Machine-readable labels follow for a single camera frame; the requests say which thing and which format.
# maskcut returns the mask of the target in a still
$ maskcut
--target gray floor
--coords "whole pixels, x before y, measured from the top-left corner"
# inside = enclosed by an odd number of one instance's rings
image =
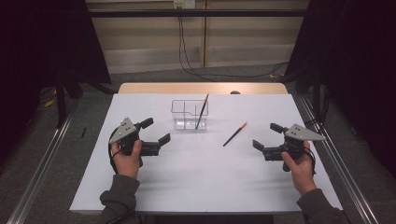
[[[249,76],[263,75],[272,69],[272,65],[256,65],[205,68],[195,69],[195,71],[198,74],[241,76],[205,76],[214,81],[271,82],[273,79],[268,76]],[[284,70],[285,67],[282,67],[276,73],[278,75],[282,74]],[[112,75],[112,80],[113,84],[106,86],[113,90],[117,90],[120,84],[124,82],[207,81],[182,70]],[[90,159],[112,96],[105,95],[85,84],[81,84],[81,88],[84,90],[81,99],[70,99],[66,96],[67,104],[76,104],[77,109],[62,143],[54,154],[53,161],[49,165],[49,170],[44,176],[39,191],[32,195],[34,196],[33,203],[26,204],[30,209],[28,209],[26,217],[22,217],[24,223],[94,223],[97,219],[97,216],[82,216],[71,213],[68,209]],[[309,120],[301,103],[302,96],[295,94],[294,83],[287,84],[287,88],[290,93],[293,93],[303,119]],[[50,94],[51,91],[43,94],[42,101],[49,99]],[[396,220],[396,214],[394,213],[396,211],[395,179],[372,156],[364,140],[351,131],[351,124],[332,100],[326,120],[325,126],[328,133],[342,156],[348,171],[373,209],[378,223],[394,223]],[[40,105],[15,153],[3,166],[3,173],[0,176],[0,223],[7,223],[17,202],[26,190],[36,168],[46,153],[56,131],[56,124],[56,103],[50,107]],[[346,215],[352,223],[364,223],[355,202],[350,197],[326,150],[320,144],[317,145],[317,149],[326,170],[332,177],[332,184]],[[275,224],[304,223],[299,212],[274,214],[273,220]],[[224,217],[214,221],[217,223],[226,222]],[[173,220],[173,223],[187,222],[191,223],[187,217],[178,221]],[[157,217],[157,223],[166,223],[166,219]]]

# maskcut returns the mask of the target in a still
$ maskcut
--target gray sleeve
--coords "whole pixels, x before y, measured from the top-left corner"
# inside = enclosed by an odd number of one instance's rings
[[[139,181],[126,175],[114,175],[110,190],[106,190],[100,196],[100,201],[105,209],[102,211],[98,223],[108,223],[136,208],[134,194],[139,188]],[[125,218],[121,223],[137,223],[132,216]]]
[[[339,224],[346,219],[340,209],[330,205],[321,189],[306,193],[297,204],[311,224]]]

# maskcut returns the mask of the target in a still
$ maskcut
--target white tabletop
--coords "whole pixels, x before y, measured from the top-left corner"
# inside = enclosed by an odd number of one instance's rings
[[[266,147],[283,144],[283,134],[270,130],[274,122],[284,127],[304,126],[288,94],[209,96],[205,131],[174,130],[172,100],[203,100],[205,94],[114,95],[90,162],[70,207],[73,212],[97,214],[103,210],[99,196],[111,186],[114,171],[109,164],[107,142],[125,117],[133,123],[154,118],[140,132],[147,142],[167,133],[172,140],[158,157],[144,157],[139,171],[136,211],[147,214],[265,214],[300,211],[300,195],[283,161],[265,161],[252,146],[255,139]],[[226,146],[222,145],[244,122],[247,126]],[[332,206],[342,209],[320,157],[315,181]]]

